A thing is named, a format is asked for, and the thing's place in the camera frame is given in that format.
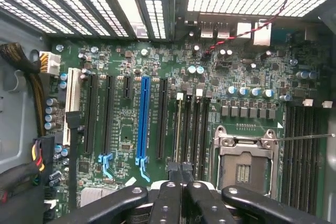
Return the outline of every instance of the blue pcie slot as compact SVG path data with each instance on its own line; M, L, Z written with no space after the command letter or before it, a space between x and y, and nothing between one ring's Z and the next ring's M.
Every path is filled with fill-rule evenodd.
M139 129L138 129L138 141L136 149L135 164L140 166L141 177L150 181L149 177L145 174L146 163L148 157L146 156L147 148L147 130L148 130L148 116L149 116L149 103L151 100L151 80L149 77L142 77L141 80L141 96L140 96L140 108L139 108Z

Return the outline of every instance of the pcie slot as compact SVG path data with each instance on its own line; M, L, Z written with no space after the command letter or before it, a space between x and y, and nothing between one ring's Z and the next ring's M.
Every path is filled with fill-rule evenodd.
M68 69L68 87L65 102L65 112L78 111L80 101L80 75L81 71L77 68ZM70 145L70 130L64 116L63 145Z
M159 94L159 113L157 117L157 134L156 134L156 159L162 159L164 155L167 103L168 103L168 79L160 79Z
M174 127L174 141L173 141L173 161L174 162L179 162L182 101L183 101L183 93L177 93L176 112L175 112L175 127Z
M85 113L84 153L93 151L93 139L95 137L95 124L97 115L98 76L91 74L88 80L87 104Z
M149 119L149 103L151 100L151 80L149 77L142 77L141 80L141 94L140 94L140 106L139 106L139 121L138 121L138 141L136 149L135 164L140 166L141 177L150 181L149 177L145 174L148 161L146 156L147 148L147 131L148 131L148 119Z
M182 136L182 155L181 155L182 162L187 162L187 156L188 156L191 99L192 97L190 95L187 95L187 99L184 103L184 122L183 122L183 136Z
M126 99L132 98L132 91L133 91L133 82L130 76L124 77L124 84L122 90L122 97Z
M201 113L201 102L200 100L197 100L194 102L193 129L192 129L191 153L190 153L190 162L193 165L194 177L196 176L196 167L197 167L197 147L198 147L198 139L200 135L200 131L199 131L200 113Z
M112 136L113 110L114 110L114 86L115 77L107 76L106 79L106 100L104 108L104 126L103 126L103 146L102 153L109 154Z
M199 149L199 165L198 165L198 179L204 180L204 170L205 170L205 159L206 159L206 143L207 143L207 127L208 127L208 115L209 115L209 103L208 98L204 98L203 108L202 108L202 121L201 121L201 133L200 139L200 149Z

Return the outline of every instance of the black cable bundle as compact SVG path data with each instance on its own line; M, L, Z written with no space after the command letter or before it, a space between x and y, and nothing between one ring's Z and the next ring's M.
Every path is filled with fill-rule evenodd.
M29 82L34 94L34 106L36 111L36 123L38 136L44 136L44 107L45 97L43 86L39 77L41 62L40 60L31 62L25 56L19 43L9 43L0 45L0 56L12 67L21 70L26 80Z

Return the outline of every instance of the white pci slot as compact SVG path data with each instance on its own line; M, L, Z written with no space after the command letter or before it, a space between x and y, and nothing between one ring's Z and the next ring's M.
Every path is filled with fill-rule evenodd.
M65 112L78 111L80 101L80 84L79 78L81 71L78 68L68 69L68 85L67 85L67 98L65 103ZM70 145L70 130L66 118L64 117L64 131L63 131L63 145Z

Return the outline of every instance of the white connector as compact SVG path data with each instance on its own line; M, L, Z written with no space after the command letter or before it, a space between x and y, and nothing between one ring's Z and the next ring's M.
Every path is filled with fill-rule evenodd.
M61 55L53 54L52 52L44 52L40 51L40 57L42 55L47 55L48 58L48 65L47 65L47 73L59 77L59 71L60 71L60 64L61 64Z
M78 68L68 69L67 96L65 112L78 111L80 101L81 70ZM70 145L70 130L64 116L63 145Z

